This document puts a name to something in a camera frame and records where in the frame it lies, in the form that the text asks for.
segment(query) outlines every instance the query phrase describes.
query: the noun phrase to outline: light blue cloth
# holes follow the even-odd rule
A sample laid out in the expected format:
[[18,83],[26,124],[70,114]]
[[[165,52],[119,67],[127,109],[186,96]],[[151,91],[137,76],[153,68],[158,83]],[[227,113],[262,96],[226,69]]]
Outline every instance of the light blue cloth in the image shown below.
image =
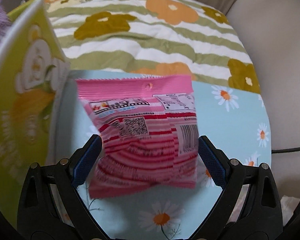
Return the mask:
[[[74,79],[136,76],[141,75],[95,70],[71,71],[61,100],[56,161],[71,156],[96,132],[77,99]],[[271,163],[270,126],[260,95],[202,82],[193,82],[193,89],[199,135],[206,135],[228,158],[237,158],[243,164],[252,164],[251,161],[255,166],[262,162]],[[221,95],[230,100],[223,100]],[[78,192],[109,237],[167,240],[189,238],[210,212],[221,188],[214,185],[199,161],[195,189],[157,186],[141,193],[96,199],[93,202],[87,194],[86,185],[80,186]],[[161,228],[155,222],[164,225]]]

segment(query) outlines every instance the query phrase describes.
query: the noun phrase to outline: metal screw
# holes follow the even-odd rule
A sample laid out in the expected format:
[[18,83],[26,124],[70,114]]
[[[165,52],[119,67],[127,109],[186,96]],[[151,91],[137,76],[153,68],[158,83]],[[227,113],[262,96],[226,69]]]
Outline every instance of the metal screw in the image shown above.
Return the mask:
[[66,165],[68,162],[69,162],[69,159],[67,159],[67,158],[63,158],[60,160],[61,165]]
[[232,160],[230,161],[230,163],[231,163],[232,165],[234,165],[234,166],[237,166],[237,165],[239,164],[239,161],[236,160],[236,159],[232,159]]
[[266,163],[261,164],[261,167],[264,168],[265,170],[269,168],[268,164]]
[[37,167],[37,163],[32,163],[31,165],[30,165],[30,168],[31,169],[35,169]]

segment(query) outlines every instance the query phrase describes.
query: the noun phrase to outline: barcode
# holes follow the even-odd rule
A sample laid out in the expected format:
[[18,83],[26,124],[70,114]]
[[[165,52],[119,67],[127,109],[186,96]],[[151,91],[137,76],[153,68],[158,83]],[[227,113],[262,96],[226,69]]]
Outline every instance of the barcode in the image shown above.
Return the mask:
[[196,124],[181,125],[183,136],[183,151],[189,152],[198,146],[198,126]]

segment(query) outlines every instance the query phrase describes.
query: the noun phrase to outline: snack bag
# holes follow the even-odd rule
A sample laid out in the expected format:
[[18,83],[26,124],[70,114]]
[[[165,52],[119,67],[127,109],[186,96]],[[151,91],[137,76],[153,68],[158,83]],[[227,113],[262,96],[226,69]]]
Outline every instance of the snack bag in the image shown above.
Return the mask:
[[91,197],[134,193],[158,183],[195,186],[198,131],[189,76],[79,79],[77,85],[105,150],[90,183]]

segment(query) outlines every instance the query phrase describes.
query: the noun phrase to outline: daisy print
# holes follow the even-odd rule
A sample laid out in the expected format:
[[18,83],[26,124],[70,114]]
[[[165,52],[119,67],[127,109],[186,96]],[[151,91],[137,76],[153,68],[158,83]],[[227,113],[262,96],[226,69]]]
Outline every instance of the daisy print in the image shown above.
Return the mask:
[[258,166],[258,157],[260,154],[258,152],[255,152],[254,154],[251,155],[248,159],[245,160],[244,165],[247,166]]
[[265,104],[263,102],[263,98],[261,97],[261,95],[258,95],[258,99],[261,101],[261,107],[265,107]]
[[212,94],[214,94],[215,99],[219,100],[218,104],[221,106],[225,104],[227,112],[232,109],[239,108],[237,103],[238,97],[233,95],[233,89],[228,89],[222,86],[211,86],[213,88]]
[[258,133],[257,133],[257,141],[259,141],[259,147],[266,147],[267,142],[269,141],[268,138],[269,132],[267,132],[267,126],[264,123],[261,123],[258,128]]
[[197,180],[201,187],[214,187],[216,184],[200,157],[197,164]]
[[159,202],[152,205],[151,212],[140,211],[139,225],[146,231],[157,229],[162,232],[168,240],[173,239],[180,234],[180,215],[185,212],[180,209],[179,205],[172,204],[168,201],[164,206]]

